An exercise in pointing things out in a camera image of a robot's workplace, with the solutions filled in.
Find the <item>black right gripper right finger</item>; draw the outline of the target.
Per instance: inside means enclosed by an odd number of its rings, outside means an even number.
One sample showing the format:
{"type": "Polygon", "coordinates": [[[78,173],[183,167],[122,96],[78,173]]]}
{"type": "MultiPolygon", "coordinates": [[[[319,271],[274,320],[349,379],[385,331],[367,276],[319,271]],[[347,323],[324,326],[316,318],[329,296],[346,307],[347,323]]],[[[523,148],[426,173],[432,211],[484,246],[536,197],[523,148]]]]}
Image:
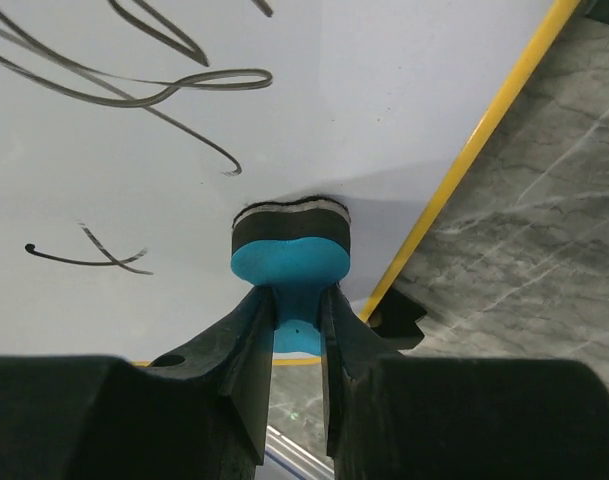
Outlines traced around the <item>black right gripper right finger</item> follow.
{"type": "Polygon", "coordinates": [[[609,479],[609,392],[566,359],[406,356],[338,287],[320,298],[339,479],[609,479]]]}

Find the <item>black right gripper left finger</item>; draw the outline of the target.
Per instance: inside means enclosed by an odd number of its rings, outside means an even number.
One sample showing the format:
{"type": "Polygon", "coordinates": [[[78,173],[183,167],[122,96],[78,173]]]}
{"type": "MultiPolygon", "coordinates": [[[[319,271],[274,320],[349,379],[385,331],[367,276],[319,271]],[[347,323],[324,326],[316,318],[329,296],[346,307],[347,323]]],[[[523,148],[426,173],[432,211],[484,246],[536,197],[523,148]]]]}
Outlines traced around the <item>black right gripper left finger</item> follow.
{"type": "Polygon", "coordinates": [[[0,356],[0,479],[250,479],[262,463],[275,306],[252,289],[147,367],[0,356]]]}

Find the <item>blue bone-shaped eraser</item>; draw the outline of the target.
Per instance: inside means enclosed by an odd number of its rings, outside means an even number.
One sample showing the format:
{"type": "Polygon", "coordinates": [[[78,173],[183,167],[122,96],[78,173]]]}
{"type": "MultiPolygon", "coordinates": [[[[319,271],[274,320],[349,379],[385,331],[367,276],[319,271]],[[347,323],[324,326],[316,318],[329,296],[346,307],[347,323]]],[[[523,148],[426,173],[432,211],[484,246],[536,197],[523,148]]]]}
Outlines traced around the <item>blue bone-shaped eraser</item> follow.
{"type": "Polygon", "coordinates": [[[252,204],[233,220],[230,266],[239,279],[271,289],[274,352],[319,357],[322,292],[351,266],[349,210],[326,196],[252,204]]]}

